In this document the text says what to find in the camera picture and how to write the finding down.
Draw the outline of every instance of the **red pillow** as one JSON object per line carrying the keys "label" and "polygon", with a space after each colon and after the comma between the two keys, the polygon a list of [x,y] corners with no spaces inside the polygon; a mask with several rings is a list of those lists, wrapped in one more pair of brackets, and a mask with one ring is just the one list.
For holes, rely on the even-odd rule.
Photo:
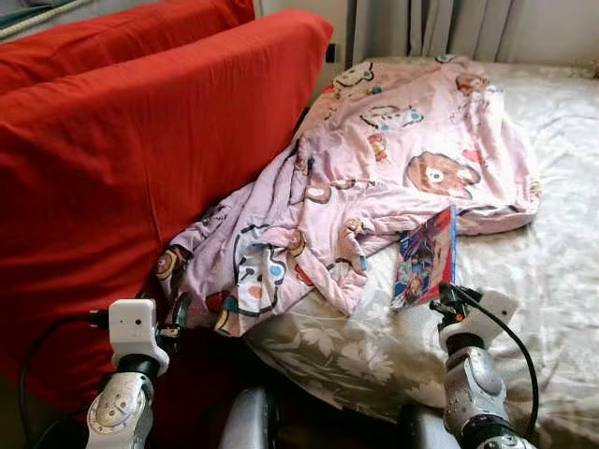
{"label": "red pillow", "polygon": [[0,94],[195,42],[254,18],[251,0],[169,0],[2,45]]}
{"label": "red pillow", "polygon": [[[285,147],[330,34],[287,10],[0,96],[4,374],[53,321],[135,295],[164,244]],[[47,341],[30,385],[72,410],[108,370],[108,334],[73,325]]]}

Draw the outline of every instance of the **pink blanket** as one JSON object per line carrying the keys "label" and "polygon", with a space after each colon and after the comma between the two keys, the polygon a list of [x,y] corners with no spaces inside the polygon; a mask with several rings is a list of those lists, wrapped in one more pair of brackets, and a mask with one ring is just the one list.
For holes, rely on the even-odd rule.
{"label": "pink blanket", "polygon": [[193,299],[188,325],[239,336],[312,288],[350,314],[366,257],[450,204],[467,235],[532,220],[533,150],[479,64],[367,62],[323,95],[326,118],[159,259],[168,297]]}

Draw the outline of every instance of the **bed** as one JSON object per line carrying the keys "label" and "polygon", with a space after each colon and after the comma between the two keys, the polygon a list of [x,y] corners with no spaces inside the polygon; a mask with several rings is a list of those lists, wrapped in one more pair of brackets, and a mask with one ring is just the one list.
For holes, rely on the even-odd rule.
{"label": "bed", "polygon": [[[428,64],[421,58],[388,63]],[[537,153],[541,207],[515,231],[458,240],[458,282],[519,300],[510,325],[531,351],[541,391],[538,445],[599,444],[599,173],[597,80],[589,70],[486,64],[511,118]],[[298,134],[328,109],[317,99]],[[316,290],[288,313],[246,334],[253,350],[308,392],[336,407],[393,421],[403,403],[444,406],[440,317],[428,307],[391,313],[397,248],[369,259],[369,280],[351,317]],[[506,335],[490,348],[519,429],[531,409],[524,358]]]}

